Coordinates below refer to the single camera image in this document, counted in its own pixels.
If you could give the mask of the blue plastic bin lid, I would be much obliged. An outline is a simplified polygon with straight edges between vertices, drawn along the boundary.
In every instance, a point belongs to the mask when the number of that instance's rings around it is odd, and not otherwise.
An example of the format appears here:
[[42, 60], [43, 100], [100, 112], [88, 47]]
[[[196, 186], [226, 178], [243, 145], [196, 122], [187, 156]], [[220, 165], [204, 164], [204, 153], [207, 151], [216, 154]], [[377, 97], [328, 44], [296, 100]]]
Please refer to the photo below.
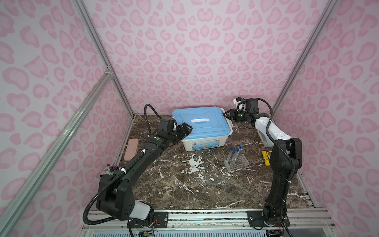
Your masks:
[[232, 131], [224, 111], [219, 107], [201, 107], [177, 109], [172, 112], [172, 117], [177, 124], [187, 123], [192, 127], [192, 132], [185, 139], [202, 139], [229, 135]]

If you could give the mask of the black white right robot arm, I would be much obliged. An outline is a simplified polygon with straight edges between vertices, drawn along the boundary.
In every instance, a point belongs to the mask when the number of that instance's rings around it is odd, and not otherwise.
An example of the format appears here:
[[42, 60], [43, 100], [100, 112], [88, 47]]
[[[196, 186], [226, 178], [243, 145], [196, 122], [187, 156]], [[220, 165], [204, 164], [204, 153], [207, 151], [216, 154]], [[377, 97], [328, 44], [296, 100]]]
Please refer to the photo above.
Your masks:
[[269, 164], [273, 171], [271, 189], [259, 220], [262, 225], [281, 224], [293, 236], [286, 221], [287, 196], [294, 175], [302, 167], [302, 142], [283, 132], [273, 122], [271, 105], [262, 98], [234, 99], [235, 109], [223, 113], [229, 120], [247, 122], [272, 146]]

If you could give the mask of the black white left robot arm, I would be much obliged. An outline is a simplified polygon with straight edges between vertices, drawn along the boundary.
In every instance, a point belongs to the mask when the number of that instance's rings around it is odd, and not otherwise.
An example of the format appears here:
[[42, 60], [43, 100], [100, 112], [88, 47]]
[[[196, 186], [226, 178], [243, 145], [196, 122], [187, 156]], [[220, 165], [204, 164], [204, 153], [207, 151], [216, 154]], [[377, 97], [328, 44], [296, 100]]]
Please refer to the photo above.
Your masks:
[[154, 224], [154, 210], [133, 195], [133, 186], [153, 163], [172, 145], [191, 134], [193, 128], [183, 122], [178, 124], [172, 117], [161, 117], [159, 127], [149, 131], [142, 150], [115, 174], [101, 177], [99, 191], [89, 201], [83, 212], [83, 222], [99, 225], [112, 220], [141, 220], [145, 225]]

